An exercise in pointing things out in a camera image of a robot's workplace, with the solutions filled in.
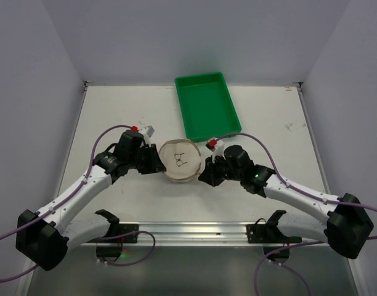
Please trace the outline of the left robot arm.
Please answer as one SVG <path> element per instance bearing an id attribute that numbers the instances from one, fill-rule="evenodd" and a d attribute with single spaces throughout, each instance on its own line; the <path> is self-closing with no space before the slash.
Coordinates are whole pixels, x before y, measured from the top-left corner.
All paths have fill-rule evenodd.
<path id="1" fill-rule="evenodd" d="M 25 210 L 17 221 L 16 249 L 49 271 L 68 251 L 85 242 L 120 240 L 124 235 L 120 220 L 106 210 L 96 211 L 86 221 L 74 218 L 129 170 L 142 175 L 166 171 L 156 145 L 150 140 L 153 133 L 152 126 L 124 131 L 117 143 L 91 155 L 87 170 L 66 191 L 36 212 Z"/>

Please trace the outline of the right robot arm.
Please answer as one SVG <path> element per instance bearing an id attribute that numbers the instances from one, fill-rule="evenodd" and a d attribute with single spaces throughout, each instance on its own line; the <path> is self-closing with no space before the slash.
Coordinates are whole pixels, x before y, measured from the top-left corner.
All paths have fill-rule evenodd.
<path id="1" fill-rule="evenodd" d="M 359 199 L 352 194 L 325 194 L 291 182 L 269 167 L 255 164 L 239 145 L 207 143 L 212 155 L 199 175 L 212 187 L 237 181 L 245 191 L 283 202 L 303 212 L 291 215 L 277 210 L 267 220 L 273 236 L 301 237 L 327 243 L 335 252 L 356 259 L 374 228 Z"/>

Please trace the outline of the white mesh laundry bag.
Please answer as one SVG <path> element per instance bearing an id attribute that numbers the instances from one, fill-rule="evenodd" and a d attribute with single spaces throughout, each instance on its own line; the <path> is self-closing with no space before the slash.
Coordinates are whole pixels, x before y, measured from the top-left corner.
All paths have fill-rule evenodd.
<path id="1" fill-rule="evenodd" d="M 166 141 L 159 149 L 159 156 L 166 167 L 164 175 L 171 181 L 184 183 L 194 179 L 201 169 L 201 153 L 188 139 Z"/>

